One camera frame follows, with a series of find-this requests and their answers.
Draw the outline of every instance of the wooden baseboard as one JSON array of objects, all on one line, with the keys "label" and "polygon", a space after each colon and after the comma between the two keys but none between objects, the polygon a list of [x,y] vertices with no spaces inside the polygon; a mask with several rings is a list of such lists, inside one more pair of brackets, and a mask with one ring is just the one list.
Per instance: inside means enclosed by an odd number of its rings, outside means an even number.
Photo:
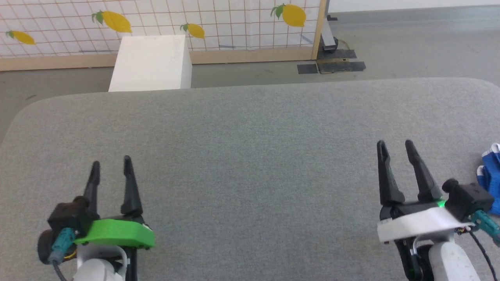
[{"label": "wooden baseboard", "polygon": [[[280,61],[307,61],[311,59],[312,47],[192,51],[191,62],[200,64],[232,64]],[[75,68],[113,67],[117,54],[89,54],[75,56],[38,56],[0,59],[1,71],[49,70]]]}]

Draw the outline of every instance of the wooden frame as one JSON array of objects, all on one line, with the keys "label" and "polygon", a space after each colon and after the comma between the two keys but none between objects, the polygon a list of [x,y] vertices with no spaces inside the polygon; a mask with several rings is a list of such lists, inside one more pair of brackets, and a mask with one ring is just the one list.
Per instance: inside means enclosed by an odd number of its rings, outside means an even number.
[{"label": "wooden frame", "polygon": [[[216,50],[192,51],[191,62],[197,64],[232,64],[282,61],[316,60],[325,18],[327,0],[321,0],[316,23],[313,47],[258,49],[258,50]],[[117,54],[89,54],[76,56],[39,56],[1,58],[1,71],[72,69],[113,67]]]}]

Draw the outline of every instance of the teal cable connector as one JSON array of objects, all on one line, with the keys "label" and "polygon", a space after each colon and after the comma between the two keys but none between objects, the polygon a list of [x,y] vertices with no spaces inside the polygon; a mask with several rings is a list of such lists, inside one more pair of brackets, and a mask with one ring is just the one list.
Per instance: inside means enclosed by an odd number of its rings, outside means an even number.
[{"label": "teal cable connector", "polygon": [[500,226],[487,213],[478,210],[472,215],[471,221],[476,224],[476,228],[486,232],[500,247]]},{"label": "teal cable connector", "polygon": [[73,229],[69,227],[63,228],[52,245],[52,252],[48,256],[48,261],[51,264],[56,263],[60,265],[64,260],[66,252],[73,244],[73,241],[75,241],[75,238],[76,235]]}]

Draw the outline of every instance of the black cable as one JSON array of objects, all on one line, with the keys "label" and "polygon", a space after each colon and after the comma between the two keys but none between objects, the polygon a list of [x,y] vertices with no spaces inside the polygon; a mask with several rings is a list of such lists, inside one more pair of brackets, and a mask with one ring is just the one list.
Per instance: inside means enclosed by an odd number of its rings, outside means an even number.
[{"label": "black cable", "polygon": [[63,273],[61,272],[61,269],[59,268],[59,265],[55,261],[52,262],[52,265],[54,266],[55,273],[57,274],[57,276],[59,277],[59,279],[61,281],[68,281],[64,277]]},{"label": "black cable", "polygon": [[469,232],[470,233],[470,236],[472,236],[472,239],[474,239],[475,243],[477,244],[477,246],[479,247],[479,250],[481,250],[481,253],[482,255],[484,256],[484,259],[486,260],[486,262],[488,263],[488,266],[489,266],[489,270],[491,270],[491,275],[493,275],[493,281],[498,281],[497,279],[497,274],[495,273],[495,269],[493,268],[493,265],[492,265],[492,261],[490,260],[490,257],[488,256],[488,254],[486,253],[486,250],[485,248],[483,247],[483,245],[479,242],[478,238],[476,237],[476,235],[474,235],[474,233],[472,233],[472,231]]}]

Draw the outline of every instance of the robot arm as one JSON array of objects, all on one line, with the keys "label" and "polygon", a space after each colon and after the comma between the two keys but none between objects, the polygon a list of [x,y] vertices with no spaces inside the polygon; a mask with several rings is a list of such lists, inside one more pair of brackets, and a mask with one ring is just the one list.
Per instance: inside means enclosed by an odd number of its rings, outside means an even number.
[{"label": "robot arm", "polygon": [[139,189],[129,156],[124,157],[125,197],[121,215],[100,218],[97,187],[100,164],[92,165],[83,196],[59,203],[48,219],[49,230],[38,239],[38,257],[53,265],[66,281],[59,265],[77,258],[74,281],[137,281],[137,249],[155,245],[155,234],[145,224]]},{"label": "robot arm", "polygon": [[[405,146],[418,183],[418,201],[414,202],[405,202],[392,174],[386,145],[382,140],[377,143],[382,205],[379,240],[386,244],[394,241],[410,281],[479,280],[467,254],[455,244],[454,234],[457,230],[483,229],[498,240],[500,227],[484,212],[491,208],[493,197],[477,184],[460,185],[449,179],[442,187],[449,193],[444,201],[413,142],[407,140]],[[433,244],[417,247],[419,241]]]}]

